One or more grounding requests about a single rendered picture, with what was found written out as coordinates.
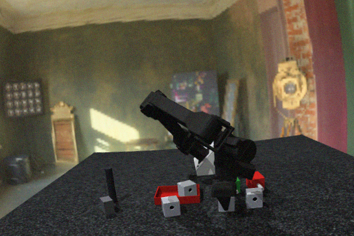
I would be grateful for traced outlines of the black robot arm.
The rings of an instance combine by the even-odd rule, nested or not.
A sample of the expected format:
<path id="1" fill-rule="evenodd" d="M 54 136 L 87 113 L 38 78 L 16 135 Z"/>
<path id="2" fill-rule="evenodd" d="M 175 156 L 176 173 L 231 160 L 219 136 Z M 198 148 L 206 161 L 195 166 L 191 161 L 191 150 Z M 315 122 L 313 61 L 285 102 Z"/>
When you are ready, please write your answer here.
<path id="1" fill-rule="evenodd" d="M 198 164 L 212 150 L 217 158 L 236 160 L 231 179 L 238 176 L 252 180 L 254 177 L 256 168 L 250 162 L 255 158 L 256 144 L 251 139 L 235 137 L 232 134 L 235 128 L 223 118 L 205 112 L 192 112 L 168 99 L 160 90 L 151 91 L 140 108 L 146 117 L 158 120 L 173 135 L 176 147 L 183 154 L 194 156 Z"/>

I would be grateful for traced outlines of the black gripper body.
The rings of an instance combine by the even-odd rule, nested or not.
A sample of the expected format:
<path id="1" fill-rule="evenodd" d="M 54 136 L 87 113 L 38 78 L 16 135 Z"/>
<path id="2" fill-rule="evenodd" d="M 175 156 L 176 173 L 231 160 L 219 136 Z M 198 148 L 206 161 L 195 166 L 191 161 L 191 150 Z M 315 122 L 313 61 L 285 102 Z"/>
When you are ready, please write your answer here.
<path id="1" fill-rule="evenodd" d="M 237 196 L 237 185 L 231 179 L 235 160 L 231 158 L 217 158 L 215 157 L 215 182 L 211 188 L 212 197 L 234 197 Z"/>

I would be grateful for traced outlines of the red block with white pin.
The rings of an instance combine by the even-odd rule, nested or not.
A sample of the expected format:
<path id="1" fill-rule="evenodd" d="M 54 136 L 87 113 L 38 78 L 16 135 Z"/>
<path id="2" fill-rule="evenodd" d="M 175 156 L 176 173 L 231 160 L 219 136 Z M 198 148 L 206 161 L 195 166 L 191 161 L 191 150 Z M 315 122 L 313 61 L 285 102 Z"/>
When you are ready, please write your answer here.
<path id="1" fill-rule="evenodd" d="M 248 188 L 258 188 L 260 187 L 262 191 L 265 190 L 265 178 L 262 176 L 259 171 L 255 172 L 254 177 L 252 180 L 248 180 L 246 178 L 246 185 Z"/>

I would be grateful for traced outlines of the red tray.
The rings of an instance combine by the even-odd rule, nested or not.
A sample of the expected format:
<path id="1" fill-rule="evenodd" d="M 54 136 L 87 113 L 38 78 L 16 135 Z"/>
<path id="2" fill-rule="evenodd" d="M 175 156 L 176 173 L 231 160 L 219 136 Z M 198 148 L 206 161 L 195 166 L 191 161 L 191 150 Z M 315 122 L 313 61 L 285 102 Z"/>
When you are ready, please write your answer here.
<path id="1" fill-rule="evenodd" d="M 195 204 L 200 203 L 200 185 L 196 185 L 197 195 L 196 196 L 179 196 L 178 186 L 158 186 L 154 203 L 155 205 L 161 205 L 161 198 L 166 196 L 177 196 L 180 204 Z"/>

